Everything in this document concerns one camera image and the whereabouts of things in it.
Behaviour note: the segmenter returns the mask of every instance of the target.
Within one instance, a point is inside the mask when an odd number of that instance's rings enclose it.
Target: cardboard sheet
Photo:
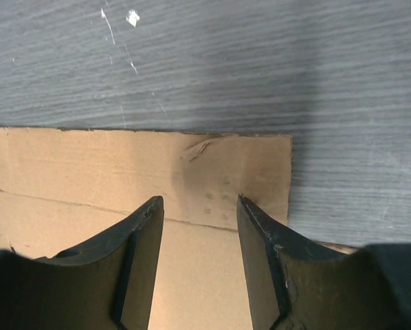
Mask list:
[[[168,219],[235,230],[238,194],[287,224],[290,181],[284,135],[0,129],[12,195],[123,214],[161,195]]]

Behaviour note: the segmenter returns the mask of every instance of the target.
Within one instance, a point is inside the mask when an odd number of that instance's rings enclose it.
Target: gray wood-grain surface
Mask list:
[[[0,0],[0,126],[290,133],[293,229],[411,241],[411,0]]]

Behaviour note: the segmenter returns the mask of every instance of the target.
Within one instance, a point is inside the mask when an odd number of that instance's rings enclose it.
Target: cardboard box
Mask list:
[[[290,181],[289,136],[0,129],[0,248],[53,256],[161,195],[149,329],[251,329],[236,199],[287,223]]]

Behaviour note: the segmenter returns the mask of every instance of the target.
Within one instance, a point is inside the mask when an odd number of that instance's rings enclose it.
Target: black plastic piece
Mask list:
[[[342,254],[246,197],[237,218],[254,330],[411,329],[411,244]]]
[[[54,258],[0,250],[0,330],[147,329],[162,197]]]

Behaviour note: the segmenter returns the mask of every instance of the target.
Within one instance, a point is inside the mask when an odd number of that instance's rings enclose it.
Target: white debris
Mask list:
[[[123,127],[126,129],[126,122],[124,121],[124,112],[123,112],[123,107],[120,105],[120,111],[122,112],[122,119],[123,119]]]
[[[126,50],[126,53],[128,54],[129,64],[130,64],[131,67],[134,69],[135,74],[138,74],[137,67],[134,66],[134,63],[133,63],[132,58],[131,58],[131,55],[129,54],[129,51],[128,51],[128,47],[126,47],[126,43],[123,43],[123,45],[124,45],[124,48],[125,48],[125,50]]]
[[[140,20],[140,16],[138,16],[137,12],[134,9],[129,10],[128,16],[126,16],[126,20],[131,24],[133,27],[137,26],[137,22]]]

